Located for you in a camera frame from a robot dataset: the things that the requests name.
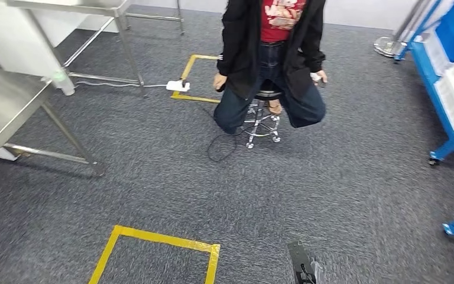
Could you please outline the person's left hand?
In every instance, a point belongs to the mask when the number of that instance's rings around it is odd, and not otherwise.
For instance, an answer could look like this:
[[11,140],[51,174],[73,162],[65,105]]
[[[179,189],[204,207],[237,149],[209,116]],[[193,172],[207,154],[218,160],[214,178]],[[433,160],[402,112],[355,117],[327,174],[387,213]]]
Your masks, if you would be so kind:
[[311,72],[310,77],[316,86],[325,85],[328,82],[327,75],[324,70]]

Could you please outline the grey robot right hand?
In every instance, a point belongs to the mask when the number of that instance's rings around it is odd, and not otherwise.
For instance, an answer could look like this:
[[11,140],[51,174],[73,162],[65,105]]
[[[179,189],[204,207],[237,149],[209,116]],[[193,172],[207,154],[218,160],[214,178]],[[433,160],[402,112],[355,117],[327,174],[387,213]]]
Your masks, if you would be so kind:
[[314,284],[324,284],[325,274],[323,266],[316,260],[311,261],[311,268],[313,269],[312,281]]

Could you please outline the person's right hand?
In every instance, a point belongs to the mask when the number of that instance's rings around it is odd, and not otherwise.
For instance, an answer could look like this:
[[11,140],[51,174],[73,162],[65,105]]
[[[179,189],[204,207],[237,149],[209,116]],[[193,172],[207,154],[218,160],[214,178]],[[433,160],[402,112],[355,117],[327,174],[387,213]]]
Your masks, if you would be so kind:
[[227,77],[217,73],[213,78],[213,87],[215,91],[222,92],[225,88]]

